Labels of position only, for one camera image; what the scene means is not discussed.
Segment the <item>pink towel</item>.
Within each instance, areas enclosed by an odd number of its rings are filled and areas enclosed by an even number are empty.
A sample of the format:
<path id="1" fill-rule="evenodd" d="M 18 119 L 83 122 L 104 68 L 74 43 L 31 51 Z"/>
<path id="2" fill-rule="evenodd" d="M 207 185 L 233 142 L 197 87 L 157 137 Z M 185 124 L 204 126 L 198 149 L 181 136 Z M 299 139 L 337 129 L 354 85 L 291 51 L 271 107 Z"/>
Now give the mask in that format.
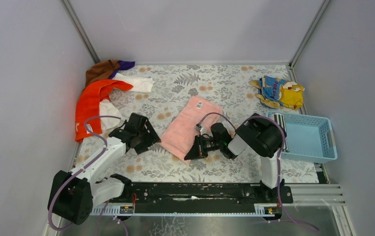
<path id="1" fill-rule="evenodd" d="M 221 114 L 222 111 L 222 107 L 202 97 L 191 97 L 186 107 L 164 131 L 160 145 L 188 165 L 190 161 L 185 160 L 184 157 L 193 146 L 195 136 L 200 133 L 195 126 L 206 114 L 209 114 L 202 122 L 202 127 L 209 130 L 211 125 L 219 119 L 216 113 Z"/>

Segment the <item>green white striped towel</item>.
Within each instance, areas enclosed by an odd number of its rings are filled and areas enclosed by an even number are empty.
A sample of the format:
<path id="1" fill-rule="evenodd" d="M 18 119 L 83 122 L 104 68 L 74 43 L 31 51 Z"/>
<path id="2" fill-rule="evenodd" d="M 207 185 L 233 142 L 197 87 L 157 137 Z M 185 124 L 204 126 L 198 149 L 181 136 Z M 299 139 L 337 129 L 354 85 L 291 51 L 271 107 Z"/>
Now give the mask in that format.
<path id="1" fill-rule="evenodd" d="M 289 152 L 290 149 L 289 149 L 288 140 L 287 140 L 287 125 L 286 125 L 285 117 L 284 115 L 280 113 L 274 113 L 273 119 L 283 129 L 284 134 L 285 134 L 285 144 L 283 147 L 283 152 Z"/>

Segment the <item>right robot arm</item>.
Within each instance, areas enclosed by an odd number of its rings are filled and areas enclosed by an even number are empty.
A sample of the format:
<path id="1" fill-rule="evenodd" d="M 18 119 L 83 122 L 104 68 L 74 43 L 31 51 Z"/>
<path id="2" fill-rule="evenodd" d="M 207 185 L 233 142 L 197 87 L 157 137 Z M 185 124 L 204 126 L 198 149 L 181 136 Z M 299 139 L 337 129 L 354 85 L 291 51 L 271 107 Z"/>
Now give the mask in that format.
<path id="1" fill-rule="evenodd" d="M 286 132 L 275 120 L 253 114 L 246 119 L 232 136 L 225 126 L 217 122 L 210 127 L 211 135 L 202 132 L 200 123 L 196 129 L 201 133 L 194 137 L 191 149 L 184 160 L 207 158 L 211 151 L 220 151 L 227 159 L 235 159 L 247 147 L 260 157 L 262 164 L 261 185 L 266 190 L 281 193 L 284 185 L 281 177 L 281 152 L 286 144 Z"/>

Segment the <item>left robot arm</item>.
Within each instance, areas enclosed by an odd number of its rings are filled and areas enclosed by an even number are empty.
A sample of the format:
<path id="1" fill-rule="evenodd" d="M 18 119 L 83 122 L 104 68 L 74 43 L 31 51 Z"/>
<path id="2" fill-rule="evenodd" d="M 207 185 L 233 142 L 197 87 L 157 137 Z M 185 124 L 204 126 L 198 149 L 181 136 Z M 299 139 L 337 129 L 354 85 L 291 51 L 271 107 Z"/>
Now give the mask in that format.
<path id="1" fill-rule="evenodd" d="M 86 221 L 92 209 L 108 200 L 135 196 L 131 190 L 132 181 L 122 175 L 114 174 L 101 180 L 101 176 L 120 157 L 133 149 L 137 154 L 161 142 L 149 119 L 132 113 L 123 126 L 115 128 L 108 137 L 96 134 L 89 122 L 84 122 L 86 132 L 100 138 L 102 147 L 86 161 L 72 170 L 59 171 L 53 179 L 48 202 L 48 221 L 50 226 L 59 231 L 53 223 L 56 214 L 72 224 L 80 225 Z"/>

